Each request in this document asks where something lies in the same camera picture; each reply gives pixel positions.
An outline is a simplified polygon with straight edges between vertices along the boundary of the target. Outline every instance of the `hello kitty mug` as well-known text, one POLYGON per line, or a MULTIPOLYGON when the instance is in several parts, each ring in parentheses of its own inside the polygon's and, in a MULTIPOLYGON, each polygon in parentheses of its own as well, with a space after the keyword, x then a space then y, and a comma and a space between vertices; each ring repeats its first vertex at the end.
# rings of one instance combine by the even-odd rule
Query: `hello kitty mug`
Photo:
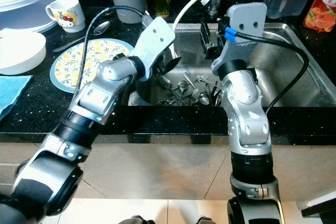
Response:
POLYGON ((68 33, 76 33, 85 28, 85 17, 78 0, 56 0, 46 6, 52 20, 68 33))

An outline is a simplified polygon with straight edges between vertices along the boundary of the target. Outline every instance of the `stainless steel sink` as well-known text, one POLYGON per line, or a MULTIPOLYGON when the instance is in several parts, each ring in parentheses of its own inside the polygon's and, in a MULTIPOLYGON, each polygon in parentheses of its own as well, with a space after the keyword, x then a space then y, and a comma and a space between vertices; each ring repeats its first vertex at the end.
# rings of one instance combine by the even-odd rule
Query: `stainless steel sink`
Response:
MULTIPOLYGON (((216 41, 217 24, 209 24, 212 41, 216 41)), ((302 78, 288 91, 276 106, 319 107, 336 106, 336 87, 332 84, 309 51, 304 47, 292 29, 282 23, 267 23, 264 37, 290 42, 305 50, 310 63, 302 78)), ((200 24, 181 24, 176 30, 175 50, 182 57, 180 63, 165 76, 172 82, 173 88, 188 72, 193 80, 197 75, 210 75, 209 81, 220 81, 212 75, 211 61, 204 60, 200 42, 200 24)), ((279 92, 294 78, 302 66, 302 60, 295 52, 273 45, 259 43, 250 58, 250 67, 255 68, 258 85, 264 95, 262 105, 267 106, 279 92)), ((195 82, 195 86, 204 91, 204 83, 195 82)), ((158 79, 138 82, 136 90, 146 102, 156 105, 161 99, 167 99, 167 92, 159 85, 158 79)), ((186 99, 193 89, 189 85, 186 99)))

